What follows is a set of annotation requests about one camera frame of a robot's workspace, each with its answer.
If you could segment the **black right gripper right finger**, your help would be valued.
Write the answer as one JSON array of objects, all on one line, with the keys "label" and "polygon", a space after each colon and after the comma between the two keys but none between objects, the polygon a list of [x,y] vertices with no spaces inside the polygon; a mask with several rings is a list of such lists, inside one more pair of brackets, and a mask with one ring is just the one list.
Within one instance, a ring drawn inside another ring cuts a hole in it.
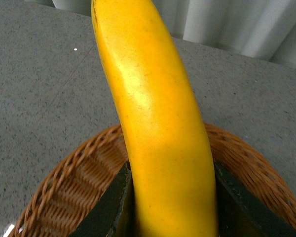
[{"label": "black right gripper right finger", "polygon": [[214,162],[221,237],[296,237],[296,230]]}]

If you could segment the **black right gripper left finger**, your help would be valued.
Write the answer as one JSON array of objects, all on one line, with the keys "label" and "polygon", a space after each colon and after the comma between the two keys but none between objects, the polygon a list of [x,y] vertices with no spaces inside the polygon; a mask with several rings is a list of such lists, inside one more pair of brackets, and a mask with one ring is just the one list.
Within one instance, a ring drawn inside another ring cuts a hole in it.
[{"label": "black right gripper left finger", "polygon": [[71,237],[131,237],[134,189],[129,162],[125,162],[90,213]]}]

